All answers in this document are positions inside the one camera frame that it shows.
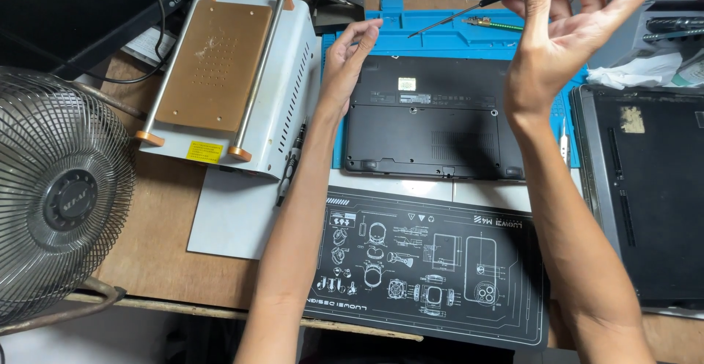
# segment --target fan hub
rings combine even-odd
[[[69,170],[49,187],[44,200],[44,218],[58,231],[75,229],[90,216],[98,184],[85,170]]]

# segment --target laptop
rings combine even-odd
[[[350,97],[344,168],[524,180],[503,113],[510,61],[370,55]]]
[[[704,91],[582,85],[584,198],[642,306],[704,309]]]

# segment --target hand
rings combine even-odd
[[[340,120],[347,114],[362,63],[374,48],[383,23],[382,19],[350,23],[330,45],[325,53],[318,109],[335,113]]]
[[[568,0],[504,0],[525,18],[506,78],[509,120],[547,122],[559,91],[644,1],[581,0],[581,13],[572,16]]]

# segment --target lcd separator machine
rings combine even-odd
[[[193,0],[140,151],[280,180],[305,115],[315,33],[303,0]]]

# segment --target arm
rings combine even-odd
[[[335,134],[382,22],[353,23],[327,51],[320,100],[296,175],[259,263],[235,364],[296,359],[298,329],[318,259]]]
[[[580,197],[549,126],[550,106],[644,0],[506,0],[525,18],[505,108],[523,155],[533,220],[563,317],[583,363],[654,363],[641,310],[616,252]]]

